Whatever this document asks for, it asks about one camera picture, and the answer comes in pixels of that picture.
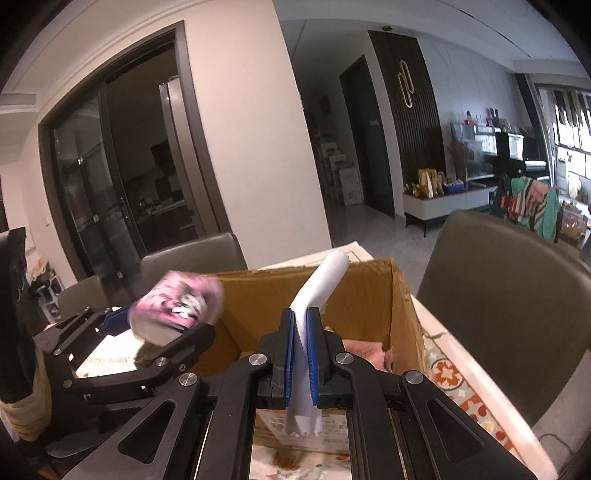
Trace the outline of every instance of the hallway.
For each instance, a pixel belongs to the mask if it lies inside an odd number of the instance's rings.
[[[429,227],[423,238],[420,225],[405,228],[404,217],[392,218],[367,205],[330,209],[326,216],[335,246],[358,242],[374,258],[394,259],[404,273],[408,290],[417,294],[440,225]]]

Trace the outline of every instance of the teal cloth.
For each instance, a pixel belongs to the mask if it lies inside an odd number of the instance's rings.
[[[520,177],[517,179],[511,179],[511,193],[515,197],[517,194],[527,185],[531,179],[527,177]],[[558,192],[552,188],[549,189],[548,195],[546,196],[546,207],[544,212],[544,220],[534,229],[538,236],[542,237],[548,242],[553,242],[556,237],[556,219],[558,217],[558,208],[560,201],[558,199]],[[530,227],[529,217],[523,217],[519,224],[525,228]]]

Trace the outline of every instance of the blue gripper pad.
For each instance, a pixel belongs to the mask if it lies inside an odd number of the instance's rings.
[[[310,395],[312,396],[312,405],[318,406],[318,360],[316,359],[316,346],[314,344],[314,333],[309,311],[306,312],[306,347],[308,350],[308,372],[310,375]]]
[[[291,379],[294,371],[294,341],[296,336],[296,314],[290,314],[290,334],[287,339],[287,352],[285,356],[285,406],[290,404]]]

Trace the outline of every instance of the white paper roll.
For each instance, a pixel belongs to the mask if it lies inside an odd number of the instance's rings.
[[[294,368],[291,401],[287,407],[285,431],[297,434],[318,434],[322,429],[322,411],[312,405],[306,342],[306,310],[322,308],[349,268],[347,255],[337,250],[329,253],[300,289],[291,303],[295,313]]]

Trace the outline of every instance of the marble wall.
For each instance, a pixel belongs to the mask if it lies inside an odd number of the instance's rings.
[[[459,122],[470,111],[473,118],[486,118],[486,108],[496,108],[511,125],[531,125],[517,83],[511,72],[478,53],[434,38],[419,37],[439,110],[447,174],[454,175],[447,152],[452,141],[450,123]]]

